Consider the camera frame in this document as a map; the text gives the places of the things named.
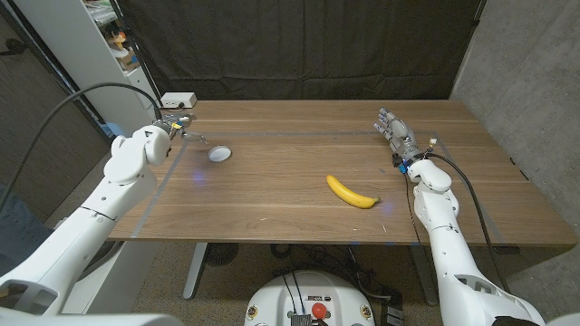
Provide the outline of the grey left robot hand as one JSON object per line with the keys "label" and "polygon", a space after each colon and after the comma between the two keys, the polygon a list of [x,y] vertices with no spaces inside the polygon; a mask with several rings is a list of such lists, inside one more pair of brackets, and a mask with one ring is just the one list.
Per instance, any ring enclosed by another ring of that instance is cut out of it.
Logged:
{"label": "grey left robot hand", "polygon": [[207,138],[195,131],[189,130],[190,125],[197,117],[192,113],[171,112],[162,114],[160,120],[155,120],[153,125],[165,130],[170,139],[179,136],[187,142],[208,143]]}

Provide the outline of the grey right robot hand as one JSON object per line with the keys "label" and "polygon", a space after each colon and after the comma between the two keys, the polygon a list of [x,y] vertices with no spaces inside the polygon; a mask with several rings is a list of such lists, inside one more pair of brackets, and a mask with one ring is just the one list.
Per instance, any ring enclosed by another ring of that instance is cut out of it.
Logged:
{"label": "grey right robot hand", "polygon": [[390,110],[381,107],[379,121],[374,123],[375,129],[389,142],[392,151],[392,164],[402,174],[406,174],[413,163],[424,159],[414,132]]}

